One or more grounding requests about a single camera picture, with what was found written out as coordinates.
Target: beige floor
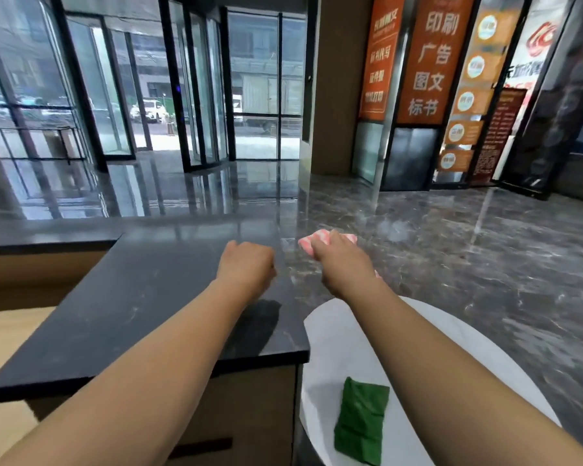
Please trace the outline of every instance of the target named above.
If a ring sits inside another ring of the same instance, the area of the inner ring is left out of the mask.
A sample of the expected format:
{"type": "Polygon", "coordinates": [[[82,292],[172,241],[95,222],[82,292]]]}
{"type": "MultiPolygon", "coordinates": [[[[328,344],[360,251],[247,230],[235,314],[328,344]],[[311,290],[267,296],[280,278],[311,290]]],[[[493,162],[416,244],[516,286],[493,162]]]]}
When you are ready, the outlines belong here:
{"type": "MultiPolygon", "coordinates": [[[[0,367],[53,309],[42,307],[0,312],[0,367]]],[[[0,404],[0,456],[36,424],[24,402],[0,404]]]]}

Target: marble floor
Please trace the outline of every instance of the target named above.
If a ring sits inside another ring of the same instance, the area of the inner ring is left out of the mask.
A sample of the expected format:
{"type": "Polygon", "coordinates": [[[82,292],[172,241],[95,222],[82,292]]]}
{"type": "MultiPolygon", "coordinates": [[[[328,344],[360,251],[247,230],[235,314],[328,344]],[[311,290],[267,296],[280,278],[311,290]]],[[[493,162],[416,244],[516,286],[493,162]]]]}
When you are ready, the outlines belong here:
{"type": "Polygon", "coordinates": [[[330,296],[296,239],[317,228],[358,234],[403,296],[462,319],[534,380],[583,444],[583,203],[500,189],[383,193],[354,179],[313,177],[297,162],[236,162],[193,176],[140,155],[97,175],[80,164],[2,161],[0,220],[257,213],[279,225],[308,315],[330,296]]]}

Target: round tabletop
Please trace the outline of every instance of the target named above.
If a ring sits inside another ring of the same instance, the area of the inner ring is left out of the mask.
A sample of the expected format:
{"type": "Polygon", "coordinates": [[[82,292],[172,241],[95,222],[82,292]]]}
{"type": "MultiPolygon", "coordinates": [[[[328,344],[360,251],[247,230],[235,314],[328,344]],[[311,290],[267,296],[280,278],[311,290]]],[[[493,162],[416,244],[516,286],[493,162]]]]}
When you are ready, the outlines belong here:
{"type": "MultiPolygon", "coordinates": [[[[490,339],[432,305],[407,297],[402,299],[561,426],[534,382],[490,339]]],[[[304,320],[304,326],[311,344],[311,360],[303,368],[300,421],[326,466],[358,465],[359,462],[334,449],[334,426],[339,417],[343,383],[348,376],[385,386],[390,386],[389,380],[354,314],[342,300],[331,299],[320,305],[304,320]]],[[[383,424],[382,464],[433,465],[392,387],[383,424]]]]}

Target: green cloth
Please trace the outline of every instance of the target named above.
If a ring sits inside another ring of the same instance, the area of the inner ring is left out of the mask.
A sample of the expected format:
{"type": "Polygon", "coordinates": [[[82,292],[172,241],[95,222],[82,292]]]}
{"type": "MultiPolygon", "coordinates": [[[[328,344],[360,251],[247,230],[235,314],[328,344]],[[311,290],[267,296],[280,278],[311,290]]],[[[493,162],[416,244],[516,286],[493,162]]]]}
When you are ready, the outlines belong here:
{"type": "Polygon", "coordinates": [[[382,423],[388,402],[388,386],[359,383],[348,376],[334,428],[334,448],[361,463],[380,466],[382,423]]]}

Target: forearm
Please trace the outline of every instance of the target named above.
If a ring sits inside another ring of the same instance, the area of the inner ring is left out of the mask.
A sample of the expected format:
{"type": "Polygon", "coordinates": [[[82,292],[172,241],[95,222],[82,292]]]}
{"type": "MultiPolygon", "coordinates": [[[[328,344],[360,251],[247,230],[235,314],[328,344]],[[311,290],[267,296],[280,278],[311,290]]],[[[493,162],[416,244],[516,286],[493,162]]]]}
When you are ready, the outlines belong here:
{"type": "Polygon", "coordinates": [[[247,302],[241,288],[213,282],[52,413],[0,466],[161,464],[247,302]]]}
{"type": "Polygon", "coordinates": [[[380,280],[346,295],[437,465],[583,465],[583,447],[380,280]]]}

